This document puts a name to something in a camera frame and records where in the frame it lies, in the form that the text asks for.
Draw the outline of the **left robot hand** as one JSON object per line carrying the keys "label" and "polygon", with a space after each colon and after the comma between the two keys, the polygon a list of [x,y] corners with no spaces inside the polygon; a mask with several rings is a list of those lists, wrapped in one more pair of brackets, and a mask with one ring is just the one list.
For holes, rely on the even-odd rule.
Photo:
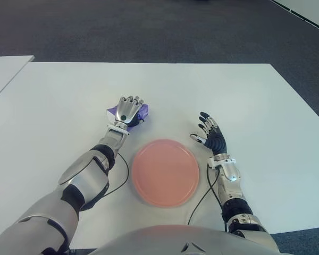
{"label": "left robot hand", "polygon": [[115,113],[114,125],[127,129],[140,123],[139,111],[144,101],[138,96],[121,97]]}

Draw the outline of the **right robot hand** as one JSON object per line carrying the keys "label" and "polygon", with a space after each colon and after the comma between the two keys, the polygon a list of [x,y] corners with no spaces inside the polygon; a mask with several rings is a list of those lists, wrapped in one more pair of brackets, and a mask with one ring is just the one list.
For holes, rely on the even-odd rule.
{"label": "right robot hand", "polygon": [[198,124],[198,126],[205,132],[206,138],[194,133],[190,134],[189,137],[210,149],[214,156],[227,154],[226,140],[217,122],[205,112],[200,112],[199,120],[202,123]]}

